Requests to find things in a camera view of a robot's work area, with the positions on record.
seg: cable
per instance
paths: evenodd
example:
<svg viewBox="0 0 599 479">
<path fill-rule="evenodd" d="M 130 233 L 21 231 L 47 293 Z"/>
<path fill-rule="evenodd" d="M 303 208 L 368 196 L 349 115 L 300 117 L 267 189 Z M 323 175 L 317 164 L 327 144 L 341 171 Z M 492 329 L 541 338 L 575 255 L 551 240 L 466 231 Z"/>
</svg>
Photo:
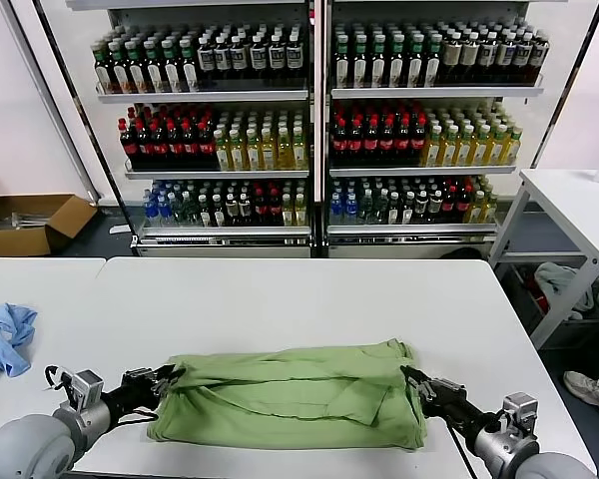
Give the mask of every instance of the cable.
<svg viewBox="0 0 599 479">
<path fill-rule="evenodd" d="M 450 432 L 450 437 L 452 437 L 452 440 L 455 443 L 457 450 L 459 451 L 459 455 L 461 455 L 461 458 L 463 459 L 463 463 L 466 465 L 466 469 L 468 469 L 468 472 L 470 473 L 470 477 L 472 477 L 472 479 L 479 479 L 475 474 L 475 471 L 472 469 L 470 461 L 468 461 L 468 457 L 466 457 L 466 453 L 461 447 L 461 444 L 459 443 L 459 439 L 457 439 L 457 434 L 455 433 L 454 429 L 450 427 L 450 424 L 448 424 L 447 422 L 446 427 L 448 428 L 448 431 Z"/>
</svg>

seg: shoe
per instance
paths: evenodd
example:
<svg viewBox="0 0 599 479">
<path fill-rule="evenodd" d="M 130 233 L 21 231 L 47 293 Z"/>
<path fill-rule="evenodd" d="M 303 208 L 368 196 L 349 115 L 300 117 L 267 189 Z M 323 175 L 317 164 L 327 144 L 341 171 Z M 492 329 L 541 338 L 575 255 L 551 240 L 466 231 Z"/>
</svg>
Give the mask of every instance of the shoe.
<svg viewBox="0 0 599 479">
<path fill-rule="evenodd" d="M 599 407 L 599 380 L 595 381 L 575 371 L 566 371 L 563 374 L 563 382 L 573 396 Z"/>
</svg>

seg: white wall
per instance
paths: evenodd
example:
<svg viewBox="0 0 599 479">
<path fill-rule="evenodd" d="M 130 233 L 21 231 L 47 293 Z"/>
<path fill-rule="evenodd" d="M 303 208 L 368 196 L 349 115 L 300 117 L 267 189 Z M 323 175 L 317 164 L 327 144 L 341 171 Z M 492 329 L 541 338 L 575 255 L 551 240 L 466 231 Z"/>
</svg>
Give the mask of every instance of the white wall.
<svg viewBox="0 0 599 479">
<path fill-rule="evenodd" d="M 0 195 L 88 198 L 0 10 Z"/>
<path fill-rule="evenodd" d="M 538 168 L 599 169 L 599 25 Z"/>
</svg>

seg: green shirt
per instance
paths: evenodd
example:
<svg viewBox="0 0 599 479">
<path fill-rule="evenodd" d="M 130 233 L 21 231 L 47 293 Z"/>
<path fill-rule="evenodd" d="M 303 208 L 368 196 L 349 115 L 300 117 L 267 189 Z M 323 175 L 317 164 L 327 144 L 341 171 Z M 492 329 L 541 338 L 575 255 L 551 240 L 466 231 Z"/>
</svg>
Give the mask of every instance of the green shirt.
<svg viewBox="0 0 599 479">
<path fill-rule="evenodd" d="M 158 441 L 259 449 L 423 446 L 418 394 L 399 370 L 414 364 L 412 352 L 396 339 L 169 362 L 186 372 L 149 426 Z"/>
</svg>

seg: shelf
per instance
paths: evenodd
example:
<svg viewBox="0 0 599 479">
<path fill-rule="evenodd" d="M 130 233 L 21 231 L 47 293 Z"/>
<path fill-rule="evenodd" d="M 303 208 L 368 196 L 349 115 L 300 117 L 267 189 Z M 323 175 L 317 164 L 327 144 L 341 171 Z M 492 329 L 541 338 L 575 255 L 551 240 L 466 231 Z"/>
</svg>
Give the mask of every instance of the shelf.
<svg viewBox="0 0 599 479">
<path fill-rule="evenodd" d="M 497 225 L 331 225 L 326 232 L 330 237 L 470 236 L 492 235 Z"/>
<path fill-rule="evenodd" d="M 331 168 L 333 178 L 340 177 L 417 177 L 425 175 L 503 175 L 515 171 L 506 167 L 436 167 L 436 168 Z"/>
<path fill-rule="evenodd" d="M 364 98 L 489 98 L 536 97 L 541 87 L 333 88 L 335 100 Z"/>
<path fill-rule="evenodd" d="M 150 171 L 135 172 L 131 162 L 125 164 L 125 176 L 129 180 L 241 180 L 241 179 L 273 179 L 273 178 L 307 178 L 308 170 L 264 170 L 257 172 L 209 172 L 209 171 Z"/>
<path fill-rule="evenodd" d="M 143 238 L 173 238 L 173 239 L 294 239 L 308 238 L 310 227 L 160 227 L 142 228 Z"/>
<path fill-rule="evenodd" d="M 66 0 L 73 11 L 117 10 L 128 8 L 205 7 L 212 5 L 298 4 L 303 0 Z"/>
<path fill-rule="evenodd" d="M 288 102 L 308 98 L 306 89 L 288 90 L 243 90 L 210 91 L 187 93 L 131 93 L 98 95 L 98 100 L 107 104 L 130 103 L 207 103 L 207 102 Z"/>
</svg>

